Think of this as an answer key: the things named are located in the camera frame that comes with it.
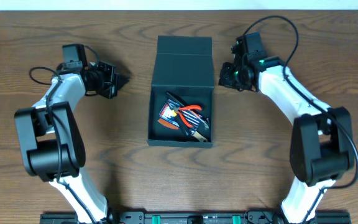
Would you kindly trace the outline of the blue clear screwdriver set case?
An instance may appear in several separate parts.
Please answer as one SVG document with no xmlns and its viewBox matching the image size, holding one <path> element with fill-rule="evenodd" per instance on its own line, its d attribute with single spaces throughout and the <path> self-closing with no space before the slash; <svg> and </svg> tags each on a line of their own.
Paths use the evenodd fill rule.
<svg viewBox="0 0 358 224">
<path fill-rule="evenodd" d="M 167 100 L 159 113 L 159 122 L 166 127 L 179 129 L 185 136 L 189 136 L 204 121 L 197 111 L 201 111 L 198 105 L 180 106 L 172 100 Z"/>
</svg>

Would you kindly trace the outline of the black gift box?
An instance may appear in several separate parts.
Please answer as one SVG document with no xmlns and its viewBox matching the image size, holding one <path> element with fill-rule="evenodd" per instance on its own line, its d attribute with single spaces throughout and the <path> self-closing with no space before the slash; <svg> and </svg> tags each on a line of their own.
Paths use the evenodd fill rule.
<svg viewBox="0 0 358 224">
<path fill-rule="evenodd" d="M 168 116 L 174 96 L 183 106 L 199 105 L 197 130 L 205 141 L 189 135 L 180 129 L 174 130 L 158 122 Z M 147 143 L 149 146 L 198 147 L 213 146 L 213 98 L 214 68 L 212 38 L 210 37 L 158 37 L 157 56 L 152 77 L 149 126 Z"/>
</svg>

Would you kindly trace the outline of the orange scraper with wooden handle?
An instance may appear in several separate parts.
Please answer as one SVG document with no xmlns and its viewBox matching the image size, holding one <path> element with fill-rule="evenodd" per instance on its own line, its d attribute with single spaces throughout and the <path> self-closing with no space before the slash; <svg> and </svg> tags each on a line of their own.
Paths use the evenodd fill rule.
<svg viewBox="0 0 358 224">
<path fill-rule="evenodd" d="M 183 134 L 184 136 L 186 136 L 186 137 L 192 136 L 192 137 L 196 138 L 197 140 L 199 140 L 199 142 L 208 142 L 208 139 L 205 138 L 204 136 L 202 136 L 202 135 L 201 135 L 199 132 L 197 132 L 197 131 L 191 132 L 188 128 L 185 128 L 185 127 L 182 127 L 182 126 L 179 126 L 179 127 L 178 127 L 178 126 L 175 126 L 174 124 L 169 123 L 168 121 L 165 121 L 165 120 L 162 119 L 162 118 L 160 118 L 160 119 L 158 120 L 158 122 L 159 122 L 161 125 L 165 126 L 166 128 L 175 129 L 175 130 L 180 129 L 181 132 L 182 132 L 182 134 Z"/>
</svg>

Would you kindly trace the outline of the small claw hammer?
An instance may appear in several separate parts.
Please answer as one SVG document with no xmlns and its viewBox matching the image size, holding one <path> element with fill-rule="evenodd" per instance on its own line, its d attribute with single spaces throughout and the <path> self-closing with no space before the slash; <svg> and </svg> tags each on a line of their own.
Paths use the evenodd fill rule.
<svg viewBox="0 0 358 224">
<path fill-rule="evenodd" d="M 182 100 L 177 97 L 176 95 L 170 93 L 169 91 L 166 92 L 166 96 L 169 100 L 171 100 L 172 102 L 174 102 L 176 105 L 178 106 L 190 106 L 188 104 L 183 104 Z"/>
</svg>

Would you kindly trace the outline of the orange handled pliers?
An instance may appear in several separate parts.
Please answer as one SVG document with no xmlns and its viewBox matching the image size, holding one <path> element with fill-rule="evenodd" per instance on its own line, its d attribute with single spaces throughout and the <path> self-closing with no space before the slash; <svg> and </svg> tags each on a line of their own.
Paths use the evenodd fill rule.
<svg viewBox="0 0 358 224">
<path fill-rule="evenodd" d="M 190 106 L 178 106 L 174 103 L 168 103 L 170 109 L 176 112 L 180 116 L 183 123 L 188 128 L 197 128 L 200 124 L 203 125 L 205 129 L 209 129 L 209 124 L 206 119 L 204 119 L 198 111 L 202 110 L 202 107 L 199 105 L 190 105 Z"/>
</svg>

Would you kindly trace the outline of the black yellow screwdriver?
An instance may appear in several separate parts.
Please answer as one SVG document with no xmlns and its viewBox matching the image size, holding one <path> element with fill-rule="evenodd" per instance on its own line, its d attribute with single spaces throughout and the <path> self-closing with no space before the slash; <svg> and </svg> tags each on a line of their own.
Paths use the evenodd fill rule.
<svg viewBox="0 0 358 224">
<path fill-rule="evenodd" d="M 187 127 L 187 125 L 183 122 L 180 113 L 172 110 L 172 116 L 174 118 L 174 120 L 177 122 L 177 124 L 179 125 L 179 128 L 181 130 L 181 132 L 185 135 L 185 136 L 189 136 L 190 135 L 190 131 Z"/>
</svg>

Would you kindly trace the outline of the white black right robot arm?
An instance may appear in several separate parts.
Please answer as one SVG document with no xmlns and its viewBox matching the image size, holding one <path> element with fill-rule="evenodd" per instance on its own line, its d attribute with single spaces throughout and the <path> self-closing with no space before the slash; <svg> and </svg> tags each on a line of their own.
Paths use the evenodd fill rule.
<svg viewBox="0 0 358 224">
<path fill-rule="evenodd" d="M 219 84 L 237 91 L 259 91 L 270 98 L 292 124 L 289 161 L 294 173 L 280 213 L 265 217 L 273 223 L 318 223 L 317 207 L 336 181 L 358 169 L 351 116 L 317 99 L 279 57 L 264 51 L 236 53 L 225 62 Z"/>
</svg>

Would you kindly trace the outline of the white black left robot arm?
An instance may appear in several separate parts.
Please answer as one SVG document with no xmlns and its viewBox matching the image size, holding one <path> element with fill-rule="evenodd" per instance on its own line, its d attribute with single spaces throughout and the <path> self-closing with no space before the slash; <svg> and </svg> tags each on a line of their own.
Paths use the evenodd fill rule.
<svg viewBox="0 0 358 224">
<path fill-rule="evenodd" d="M 73 112 L 84 96 L 117 96 L 129 77 L 106 62 L 61 63 L 52 74 L 46 94 L 14 115 L 26 172 L 55 187 L 74 209 L 73 213 L 43 213 L 40 222 L 119 223 L 119 215 L 86 170 L 85 145 Z"/>
</svg>

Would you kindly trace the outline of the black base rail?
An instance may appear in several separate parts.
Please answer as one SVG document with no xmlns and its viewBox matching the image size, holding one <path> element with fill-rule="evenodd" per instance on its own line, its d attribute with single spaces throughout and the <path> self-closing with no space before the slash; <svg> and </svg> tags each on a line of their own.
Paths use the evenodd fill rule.
<svg viewBox="0 0 358 224">
<path fill-rule="evenodd" d="M 44 213 L 41 224 L 83 223 L 74 213 Z M 109 215 L 99 223 L 119 224 L 273 224 L 288 223 L 282 214 L 273 211 L 249 210 L 245 213 L 144 213 L 122 212 Z M 316 216 L 305 223 L 351 224 L 348 212 L 316 212 Z"/>
</svg>

